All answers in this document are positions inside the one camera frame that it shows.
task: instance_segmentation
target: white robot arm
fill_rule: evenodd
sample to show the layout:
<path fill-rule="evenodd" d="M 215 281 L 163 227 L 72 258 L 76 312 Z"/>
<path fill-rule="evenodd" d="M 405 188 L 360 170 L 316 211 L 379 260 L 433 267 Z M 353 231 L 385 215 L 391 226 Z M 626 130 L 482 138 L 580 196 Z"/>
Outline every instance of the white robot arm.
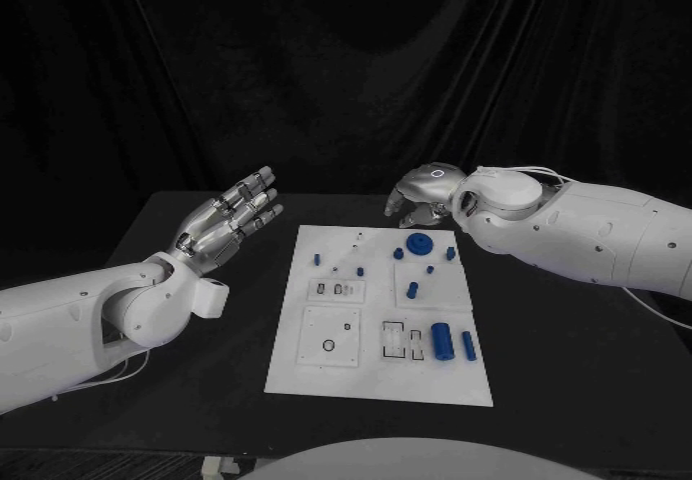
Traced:
<path fill-rule="evenodd" d="M 190 313 L 221 316 L 228 286 L 200 278 L 283 211 L 268 167 L 189 215 L 167 252 L 0 292 L 0 414 L 62 393 L 169 343 Z M 104 344 L 101 319 L 121 340 Z"/>
<path fill-rule="evenodd" d="M 555 175 L 561 184 L 542 185 L 528 173 Z M 466 176 L 453 165 L 424 165 L 396 184 L 385 215 L 412 200 L 401 228 L 451 214 L 489 252 L 574 280 L 692 300 L 692 210 L 565 178 L 542 167 L 479 167 Z"/>

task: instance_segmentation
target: black curtain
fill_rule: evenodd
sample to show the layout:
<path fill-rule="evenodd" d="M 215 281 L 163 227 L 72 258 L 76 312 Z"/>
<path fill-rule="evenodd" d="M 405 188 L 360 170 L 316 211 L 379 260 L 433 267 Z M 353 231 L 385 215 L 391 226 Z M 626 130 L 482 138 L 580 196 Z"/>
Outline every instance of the black curtain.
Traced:
<path fill-rule="evenodd" d="M 363 194 L 424 162 L 545 165 L 692 207 L 689 2 L 10 0 L 3 13 L 0 246 L 58 250 L 50 273 L 98 263 L 153 192 L 221 190 L 265 164 L 283 192 Z"/>

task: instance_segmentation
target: black table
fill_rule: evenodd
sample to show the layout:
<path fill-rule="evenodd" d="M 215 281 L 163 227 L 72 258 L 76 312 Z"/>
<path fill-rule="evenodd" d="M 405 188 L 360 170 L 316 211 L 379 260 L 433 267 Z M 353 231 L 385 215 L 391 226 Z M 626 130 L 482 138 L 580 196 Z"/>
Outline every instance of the black table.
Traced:
<path fill-rule="evenodd" d="M 164 249 L 210 196 L 154 195 L 110 265 Z M 486 443 L 584 468 L 692 470 L 692 363 L 669 324 L 621 290 L 492 255 L 458 231 L 494 407 L 264 393 L 298 225 L 394 227 L 383 201 L 283 195 L 283 216 L 210 275 L 231 287 L 223 317 L 193 317 L 130 380 L 7 414 L 0 447 L 281 457 L 408 436 Z"/>

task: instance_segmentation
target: blue cylinder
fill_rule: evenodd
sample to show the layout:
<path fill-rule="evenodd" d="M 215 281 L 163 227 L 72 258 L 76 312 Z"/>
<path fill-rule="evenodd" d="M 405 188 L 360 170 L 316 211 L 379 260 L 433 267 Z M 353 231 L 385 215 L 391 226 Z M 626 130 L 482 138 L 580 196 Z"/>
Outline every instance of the blue cylinder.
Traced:
<path fill-rule="evenodd" d="M 414 233 L 407 239 L 407 248 L 415 255 L 427 255 L 433 251 L 433 239 L 422 233 Z"/>
<path fill-rule="evenodd" d="M 464 349 L 466 349 L 466 358 L 470 362 L 476 361 L 476 349 L 473 348 L 473 338 L 471 332 L 464 332 L 461 334 L 461 340 L 464 341 Z"/>
<path fill-rule="evenodd" d="M 433 345 L 435 347 L 435 358 L 443 362 L 454 358 L 454 345 L 451 343 L 450 325 L 435 323 L 430 327 L 433 331 Z"/>
<path fill-rule="evenodd" d="M 415 298 L 417 293 L 418 293 L 418 284 L 415 282 L 411 282 L 411 284 L 408 285 L 407 297 L 412 300 Z"/>

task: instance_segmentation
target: white pegboard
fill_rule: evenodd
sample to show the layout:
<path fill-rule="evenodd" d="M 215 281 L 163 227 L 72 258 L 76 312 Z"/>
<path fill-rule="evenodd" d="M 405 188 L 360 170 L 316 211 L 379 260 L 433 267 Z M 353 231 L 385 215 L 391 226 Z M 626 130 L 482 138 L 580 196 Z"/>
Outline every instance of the white pegboard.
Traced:
<path fill-rule="evenodd" d="M 267 393 L 493 405 L 464 270 L 458 255 L 451 261 L 445 256 L 447 247 L 456 247 L 454 233 L 420 231 L 433 238 L 434 249 L 428 255 L 417 256 L 405 247 L 407 238 L 415 232 L 300 227 Z M 404 249 L 401 260 L 392 255 L 398 247 Z M 319 266 L 314 254 L 320 254 Z M 435 267 L 433 274 L 427 273 L 428 265 Z M 365 269 L 362 277 L 356 273 L 359 267 Z M 404 290 L 411 281 L 420 284 L 420 296 L 414 300 L 405 297 Z M 359 293 L 347 302 L 346 296 L 334 298 L 327 291 L 327 284 L 330 288 L 339 284 L 343 289 L 358 282 L 363 282 L 362 297 Z M 324 298 L 316 293 L 320 283 L 330 294 Z M 347 315 L 358 316 L 359 322 L 346 331 Z M 392 331 L 383 332 L 385 321 L 404 324 L 401 337 L 392 325 Z M 448 323 L 451 329 L 456 358 L 445 362 L 434 356 L 430 327 L 437 322 Z M 466 359 L 464 330 L 474 339 L 474 362 Z M 319 348 L 326 340 L 334 342 L 327 343 L 329 352 Z M 385 341 L 395 342 L 391 351 L 407 348 L 405 358 L 383 358 Z M 421 354 L 424 360 L 415 359 Z"/>

